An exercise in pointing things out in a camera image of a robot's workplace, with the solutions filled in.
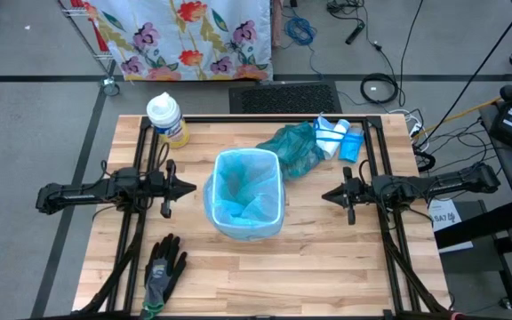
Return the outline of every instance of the teal plastic bag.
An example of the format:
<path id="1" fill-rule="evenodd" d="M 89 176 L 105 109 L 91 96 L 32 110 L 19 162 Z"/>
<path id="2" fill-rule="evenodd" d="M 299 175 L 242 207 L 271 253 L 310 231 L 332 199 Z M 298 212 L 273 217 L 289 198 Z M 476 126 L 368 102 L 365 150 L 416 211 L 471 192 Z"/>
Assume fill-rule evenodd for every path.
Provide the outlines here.
<path id="1" fill-rule="evenodd" d="M 284 180 L 298 179 L 325 160 L 323 150 L 316 144 L 316 133 L 307 122 L 286 125 L 256 148 L 277 154 Z"/>

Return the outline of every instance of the plastic bin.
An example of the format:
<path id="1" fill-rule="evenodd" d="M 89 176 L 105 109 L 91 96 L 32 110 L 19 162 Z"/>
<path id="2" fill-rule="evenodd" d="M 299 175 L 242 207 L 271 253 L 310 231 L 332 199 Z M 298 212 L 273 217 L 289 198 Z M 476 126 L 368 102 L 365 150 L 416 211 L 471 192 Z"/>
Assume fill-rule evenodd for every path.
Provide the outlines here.
<path id="1" fill-rule="evenodd" d="M 259 148 L 221 152 L 204 185 L 204 211 L 223 234 L 254 241 L 284 222 L 284 184 L 277 155 Z"/>

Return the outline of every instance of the black glove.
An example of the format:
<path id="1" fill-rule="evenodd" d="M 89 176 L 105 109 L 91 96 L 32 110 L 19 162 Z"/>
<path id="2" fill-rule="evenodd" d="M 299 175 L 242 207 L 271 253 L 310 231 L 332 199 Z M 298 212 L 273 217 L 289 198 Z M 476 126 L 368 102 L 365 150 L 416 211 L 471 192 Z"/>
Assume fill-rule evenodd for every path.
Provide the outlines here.
<path id="1" fill-rule="evenodd" d="M 175 264 L 179 252 L 179 241 L 178 236 L 173 239 L 173 234 L 169 234 L 161 243 L 156 243 L 153 246 L 149 263 L 146 266 L 144 278 L 146 297 L 143 301 L 140 319 L 152 319 L 164 308 L 165 302 L 171 297 L 177 280 L 187 265 L 186 252 L 179 256 L 179 260 Z"/>

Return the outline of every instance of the yellow cable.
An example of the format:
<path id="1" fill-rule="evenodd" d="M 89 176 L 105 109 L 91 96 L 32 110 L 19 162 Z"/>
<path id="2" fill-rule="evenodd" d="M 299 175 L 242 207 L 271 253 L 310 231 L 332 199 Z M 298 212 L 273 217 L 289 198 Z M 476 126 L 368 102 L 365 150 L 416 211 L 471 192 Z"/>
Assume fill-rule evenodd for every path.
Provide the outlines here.
<path id="1" fill-rule="evenodd" d="M 457 114 L 457 115 L 448 116 L 447 118 L 445 118 L 443 124 L 445 124 L 446 122 L 449 122 L 451 120 L 455 120 L 455 119 L 461 118 L 463 116 L 466 116 L 467 114 L 470 114 L 470 113 L 472 113 L 472 112 L 474 112 L 474 111 L 476 111 L 476 110 L 478 110 L 480 108 L 490 106 L 491 104 L 493 104 L 493 103 L 495 103 L 495 102 L 497 102 L 499 100 L 501 100 L 501 97 L 497 97 L 495 99 L 492 99 L 492 100 L 489 100 L 487 102 L 484 102 L 484 103 L 482 103 L 482 104 L 480 104 L 478 106 L 469 108 L 469 109 L 467 109 L 465 111 L 462 111 L 462 112 L 459 112 L 459 114 Z M 418 132 L 415 136 L 413 136 L 413 138 L 417 138 L 420 135 L 424 134 L 425 132 L 429 132 L 431 130 L 434 130 L 436 127 L 437 127 L 437 125 L 432 125 L 431 127 L 427 128 L 426 130 L 422 130 L 422 131 Z"/>

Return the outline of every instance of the floral curtain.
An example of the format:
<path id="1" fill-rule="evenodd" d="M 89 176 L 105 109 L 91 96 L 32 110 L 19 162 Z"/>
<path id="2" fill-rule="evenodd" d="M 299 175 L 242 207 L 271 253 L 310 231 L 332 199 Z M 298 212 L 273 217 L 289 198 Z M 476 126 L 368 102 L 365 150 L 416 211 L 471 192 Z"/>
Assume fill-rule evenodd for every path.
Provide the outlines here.
<path id="1" fill-rule="evenodd" d="M 126 80 L 272 79 L 269 0 L 88 0 Z"/>

